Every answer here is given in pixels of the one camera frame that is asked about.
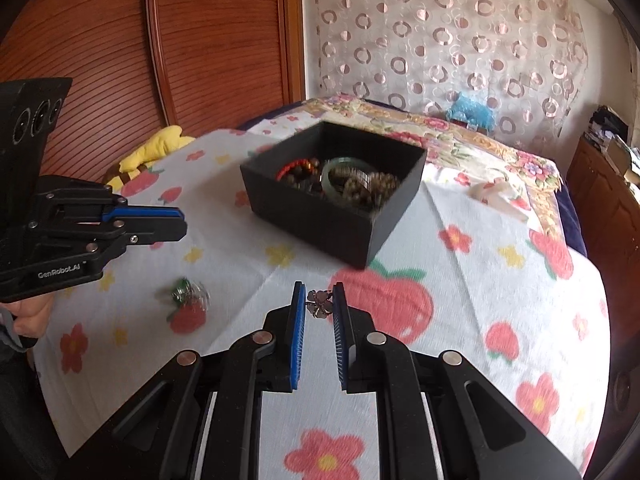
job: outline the floral bedspread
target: floral bedspread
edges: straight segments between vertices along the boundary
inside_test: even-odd
[[[564,239],[554,195],[562,183],[556,165],[456,124],[338,94],[306,101],[301,107],[274,120],[263,121],[250,131],[283,138],[320,120],[422,146],[428,151],[424,181],[453,190],[458,183],[469,188],[464,190],[468,196],[519,218],[532,229]],[[486,184],[500,186],[488,192]]]
[[[189,229],[180,242],[130,247],[100,281],[58,294],[35,359],[66,450],[180,350],[227,349],[289,304],[296,280],[315,290],[340,281],[351,305],[411,349],[459,350],[585,469],[609,373],[593,265],[561,240],[423,182],[374,263],[353,270],[252,214],[239,164],[268,149],[269,135],[215,131],[123,188],[133,204],[180,207]],[[205,285],[208,311],[176,310],[170,289],[181,276]],[[261,478],[379,477],[375,398],[340,391],[328,320],[307,315],[300,389],[265,394],[262,406]]]

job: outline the white cloth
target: white cloth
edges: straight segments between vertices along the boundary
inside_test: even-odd
[[[130,202],[180,207],[185,238],[130,247],[100,282],[59,293],[35,359],[67,452],[180,350],[227,349],[288,304],[296,280],[307,290],[339,280],[352,306],[370,310],[378,329],[411,349],[462,352],[576,467],[584,465],[609,370],[604,289],[593,265],[570,251],[573,272],[562,279],[566,268],[532,248],[526,225],[422,183],[376,265],[348,269],[252,214],[239,164],[272,142],[219,130],[158,162],[157,176]],[[211,296],[206,323],[188,334],[167,321],[169,290],[183,275]],[[333,339],[327,320],[307,315],[300,389],[264,398],[261,478],[300,480],[311,471],[315,479],[378,478],[374,397],[340,392]],[[318,442],[327,449],[319,458],[309,452]],[[347,458],[345,446],[353,451]]]

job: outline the curtain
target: curtain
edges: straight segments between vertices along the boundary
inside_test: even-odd
[[[630,146],[640,148],[640,78],[638,77],[638,71],[640,70],[640,51],[636,46],[636,42],[629,34],[629,31],[625,25],[621,22],[620,27],[625,33],[626,42],[629,45],[629,54],[631,56],[631,73],[633,77],[633,93],[634,103],[636,104],[636,111],[632,118],[631,124],[629,124],[628,143]]]
[[[570,0],[307,1],[312,94],[341,91],[431,115],[464,94],[494,112],[492,137],[555,155],[588,65]]]

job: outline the metal screw head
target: metal screw head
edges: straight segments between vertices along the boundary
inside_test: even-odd
[[[462,355],[453,350],[449,350],[442,354],[442,360],[450,366],[459,366],[462,364]]]
[[[386,343],[386,335],[382,332],[369,332],[367,334],[367,341],[372,345],[383,345]]]
[[[251,336],[251,339],[253,339],[255,343],[258,343],[258,345],[266,345],[271,342],[273,335],[266,330],[258,330],[258,332]]]
[[[178,361],[178,364],[180,366],[191,366],[192,364],[194,364],[194,362],[196,362],[197,358],[198,356],[196,355],[196,352],[185,350],[184,352],[180,352],[178,354],[176,361]]]

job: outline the wall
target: wall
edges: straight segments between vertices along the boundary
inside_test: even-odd
[[[589,65],[585,83],[572,103],[557,144],[555,159],[562,174],[571,163],[578,138],[587,127],[589,118],[598,104],[607,104],[630,120],[634,111],[631,93],[632,77],[630,57],[625,37],[618,20],[584,0],[571,0],[581,16],[585,42],[589,51]],[[313,23],[316,7],[313,0],[303,0],[305,16],[305,53],[307,95],[317,96],[320,91],[314,78],[320,56],[319,44]]]
[[[559,138],[560,149],[556,163],[566,175],[582,132],[600,105],[613,108],[629,122],[634,116],[634,103],[629,47],[622,26],[613,14],[591,6],[584,0],[574,0],[582,17],[582,27],[589,49],[589,66],[585,84],[572,105]]]

